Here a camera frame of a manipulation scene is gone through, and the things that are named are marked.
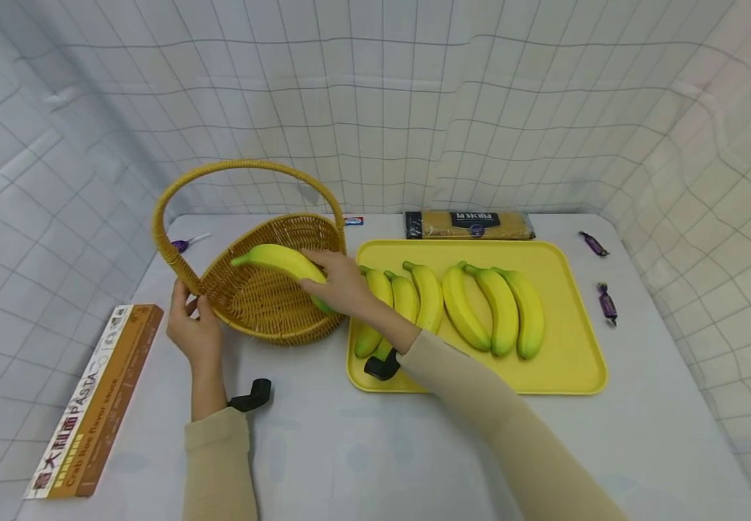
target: beige sleeve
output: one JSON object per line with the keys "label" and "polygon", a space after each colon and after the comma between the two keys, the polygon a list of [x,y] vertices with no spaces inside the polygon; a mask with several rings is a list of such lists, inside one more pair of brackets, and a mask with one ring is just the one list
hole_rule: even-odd
{"label": "beige sleeve", "polygon": [[256,521],[248,422],[233,407],[184,427],[184,521]]}
{"label": "beige sleeve", "polygon": [[399,362],[491,446],[525,521],[627,521],[529,405],[489,368],[424,330]]}

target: white table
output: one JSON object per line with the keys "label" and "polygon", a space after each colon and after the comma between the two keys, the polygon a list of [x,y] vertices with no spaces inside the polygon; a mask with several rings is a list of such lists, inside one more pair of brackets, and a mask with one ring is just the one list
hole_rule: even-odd
{"label": "white table", "polygon": [[[169,236],[212,237],[185,258],[201,272],[266,215],[188,215]],[[527,400],[637,521],[751,520],[751,492],[615,229],[594,215],[535,215],[540,240],[566,254],[610,381],[594,397]],[[596,257],[585,230],[611,255]],[[361,243],[403,237],[399,215],[347,227]],[[169,306],[174,275],[157,257],[134,302]],[[617,329],[601,315],[594,284],[607,281]],[[19,521],[180,520],[183,425],[190,375],[182,353],[156,336],[96,494],[26,502]],[[253,472],[262,520],[517,520],[495,462],[429,395],[366,394],[344,371],[347,324],[317,344],[271,347],[227,337],[230,394],[270,378],[273,401],[253,413]]]}

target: wicker basket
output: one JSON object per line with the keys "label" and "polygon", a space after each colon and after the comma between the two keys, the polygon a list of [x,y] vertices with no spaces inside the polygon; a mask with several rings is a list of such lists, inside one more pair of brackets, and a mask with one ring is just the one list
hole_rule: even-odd
{"label": "wicker basket", "polygon": [[[311,213],[293,213],[271,219],[240,237],[211,264],[202,276],[182,258],[165,231],[164,212],[179,188],[198,177],[227,169],[280,171],[315,188],[332,208],[335,224]],[[234,268],[231,259],[256,245],[272,242],[293,248],[309,247],[347,252],[344,216],[331,192],[313,177],[289,166],[259,160],[219,161],[199,166],[180,177],[161,194],[153,213],[153,238],[158,252],[194,295],[207,295],[216,315],[233,329],[280,345],[309,344],[330,334],[341,315],[327,315],[288,276],[254,266]]]}

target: banana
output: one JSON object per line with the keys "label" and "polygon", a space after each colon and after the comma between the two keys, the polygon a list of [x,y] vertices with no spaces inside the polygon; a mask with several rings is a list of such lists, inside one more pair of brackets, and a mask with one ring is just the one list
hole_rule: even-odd
{"label": "banana", "polygon": [[546,319],[543,314],[543,303],[540,301],[535,286],[525,278],[525,275],[517,271],[507,271],[500,268],[492,268],[500,274],[517,301],[519,311],[520,332],[517,337],[517,354],[523,360],[529,360],[540,351],[543,342],[543,333],[546,327]]}
{"label": "banana", "polygon": [[[311,279],[316,283],[325,284],[326,276],[321,270],[313,264],[303,253],[290,247],[281,245],[257,245],[251,248],[248,253],[242,257],[237,257],[231,261],[232,266],[242,266],[251,264],[260,268],[273,269],[282,274],[286,274],[294,280]],[[334,314],[335,311],[326,305],[326,302],[320,298],[310,295],[312,302],[320,311],[328,314]]]}
{"label": "banana", "polygon": [[442,314],[445,311],[442,307],[442,286],[427,266],[405,261],[402,268],[410,272],[413,284],[419,290],[420,305],[416,325],[436,334],[442,324]]}
{"label": "banana", "polygon": [[[415,323],[416,317],[419,316],[419,294],[416,292],[413,283],[404,276],[396,275],[391,271],[386,271],[384,274],[387,279],[390,279],[390,285],[393,289],[393,309],[402,317]],[[392,349],[393,346],[390,345],[390,342],[387,342],[387,339],[381,339],[373,356],[385,362]]]}
{"label": "banana", "polygon": [[442,276],[442,294],[445,296],[445,311],[454,324],[459,335],[465,339],[471,347],[479,351],[491,349],[491,336],[483,328],[480,319],[471,309],[468,297],[465,296],[465,273],[463,271],[467,262],[461,262],[451,266]]}
{"label": "banana", "polygon": [[[393,289],[384,272],[380,269],[369,269],[365,266],[361,266],[360,269],[367,279],[367,287],[372,294],[381,302],[392,307]],[[355,338],[355,356],[359,358],[370,356],[376,350],[380,341],[381,335],[375,329],[366,324],[361,325],[358,336]]]}
{"label": "banana", "polygon": [[465,264],[464,270],[480,285],[491,306],[493,327],[491,331],[491,354],[503,357],[517,345],[519,315],[512,291],[500,274],[490,269],[480,269]]}

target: hand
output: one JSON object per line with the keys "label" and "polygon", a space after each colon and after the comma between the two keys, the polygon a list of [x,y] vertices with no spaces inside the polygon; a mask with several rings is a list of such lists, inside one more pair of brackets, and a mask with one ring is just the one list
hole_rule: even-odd
{"label": "hand", "polygon": [[306,258],[326,271],[326,283],[319,284],[301,279],[300,287],[309,295],[315,295],[338,313],[363,317],[383,303],[372,295],[354,260],[343,253],[328,250],[301,249]]}
{"label": "hand", "polygon": [[[189,296],[190,290],[177,279],[167,318],[167,338],[184,353],[194,373],[221,371],[222,328],[218,318],[207,297],[186,303]],[[191,318],[196,310],[199,318]]]}

